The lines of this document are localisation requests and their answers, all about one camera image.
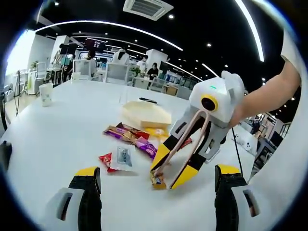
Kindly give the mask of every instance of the yellow robot finger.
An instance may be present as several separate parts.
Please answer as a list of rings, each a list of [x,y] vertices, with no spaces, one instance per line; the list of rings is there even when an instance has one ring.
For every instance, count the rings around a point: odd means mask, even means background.
[[[199,154],[193,154],[183,166],[173,183],[171,183],[170,188],[175,189],[179,185],[196,176],[204,162],[205,158],[203,156]]]
[[[151,165],[151,171],[159,168],[169,156],[170,151],[175,147],[178,143],[178,139],[174,136],[169,136],[168,139],[162,144],[158,146],[155,158]]]

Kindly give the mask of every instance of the white pillar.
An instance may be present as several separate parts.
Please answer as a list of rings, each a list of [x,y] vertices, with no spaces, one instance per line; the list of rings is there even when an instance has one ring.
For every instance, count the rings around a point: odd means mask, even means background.
[[[54,56],[56,55],[57,51],[60,49],[59,46],[62,43],[67,45],[69,41],[70,41],[70,37],[66,35],[61,35],[56,38],[56,41],[54,42],[54,46],[51,52],[50,63],[53,62]]]
[[[157,63],[157,68],[159,69],[160,62],[161,61],[166,62],[167,58],[168,58],[167,54],[162,53],[162,52],[160,52],[158,50],[155,50],[155,49],[148,50],[146,52],[146,54],[149,56],[148,61],[147,61],[147,63],[148,63],[148,70],[150,68],[152,68],[153,63]]]

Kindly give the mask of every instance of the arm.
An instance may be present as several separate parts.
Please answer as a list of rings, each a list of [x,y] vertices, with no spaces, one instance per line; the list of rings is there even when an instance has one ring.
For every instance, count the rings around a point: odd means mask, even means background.
[[[293,97],[301,79],[295,67],[287,60],[282,72],[270,79],[264,86],[244,97],[236,106],[229,127],[241,120],[281,107]]]

